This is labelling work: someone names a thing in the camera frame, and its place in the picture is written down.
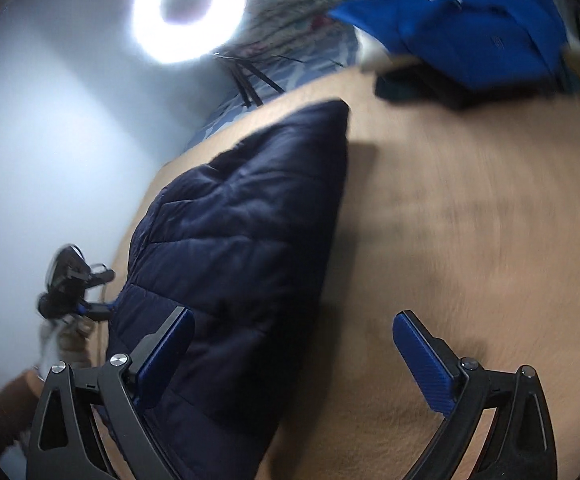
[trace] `metal screw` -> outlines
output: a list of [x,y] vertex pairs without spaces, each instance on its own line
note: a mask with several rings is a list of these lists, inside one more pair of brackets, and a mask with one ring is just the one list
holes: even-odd
[[121,366],[128,362],[128,356],[126,354],[114,354],[110,357],[110,364],[113,366]]
[[530,365],[525,365],[524,367],[521,367],[521,373],[529,378],[533,378],[536,376],[536,370],[534,368],[532,368]]
[[460,365],[466,370],[476,370],[478,368],[478,361],[474,357],[464,357],[460,360]]
[[60,374],[65,370],[65,363],[63,361],[59,361],[57,364],[52,365],[50,368],[53,374]]

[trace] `hand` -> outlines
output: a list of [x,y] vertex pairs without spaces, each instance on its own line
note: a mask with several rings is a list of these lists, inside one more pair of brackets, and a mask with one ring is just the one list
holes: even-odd
[[30,388],[30,391],[35,394],[38,399],[41,397],[41,392],[44,390],[44,382],[37,375],[36,370],[26,370],[23,373],[23,377],[26,380],[26,384]]
[[87,338],[94,322],[86,317],[66,316],[63,319],[45,320],[39,330],[41,360],[38,376],[46,380],[52,365],[63,361],[72,368],[88,368],[90,357],[86,349]]

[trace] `bed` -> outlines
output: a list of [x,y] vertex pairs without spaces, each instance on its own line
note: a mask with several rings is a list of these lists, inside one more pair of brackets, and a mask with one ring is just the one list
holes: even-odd
[[[409,308],[459,355],[490,369],[537,368],[559,478],[574,480],[580,100],[560,96],[456,114],[436,104],[388,104],[374,97],[373,82],[356,68],[317,79],[164,166],[118,248],[106,300],[124,284],[130,238],[163,186],[257,128],[342,98],[351,108],[349,168],[323,313],[292,408],[257,479],[404,476],[441,420],[391,341],[394,314]],[[469,474],[486,418],[456,478]]]
[[[340,72],[355,64],[358,46],[354,27],[341,23],[332,27],[324,37],[291,51],[289,55],[292,57],[269,60],[259,64],[258,69],[286,92],[291,92],[310,81]],[[279,96],[270,85],[259,78],[251,76],[250,83],[264,103]],[[207,123],[192,136],[185,148],[189,150],[253,110],[256,107],[245,107],[243,97],[234,91],[216,107]]]

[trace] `blue patterned bedsheet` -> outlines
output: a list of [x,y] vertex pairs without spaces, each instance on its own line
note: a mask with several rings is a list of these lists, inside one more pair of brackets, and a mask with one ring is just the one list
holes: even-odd
[[[302,62],[278,59],[268,64],[258,65],[259,69],[289,92],[305,85],[314,79],[339,72],[351,66],[356,60],[358,43],[352,27],[335,27],[331,34],[314,44],[297,49],[289,57]],[[258,78],[251,77],[250,82],[264,103],[268,103],[279,94]],[[201,128],[188,142],[185,150],[213,136],[222,128],[238,121],[241,117],[257,107],[246,108],[243,99],[235,88],[231,94],[209,117],[206,126]]]

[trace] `brown sleeve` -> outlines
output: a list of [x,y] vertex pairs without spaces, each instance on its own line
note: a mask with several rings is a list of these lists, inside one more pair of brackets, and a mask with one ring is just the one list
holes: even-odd
[[0,391],[0,455],[32,424],[37,402],[23,375]]

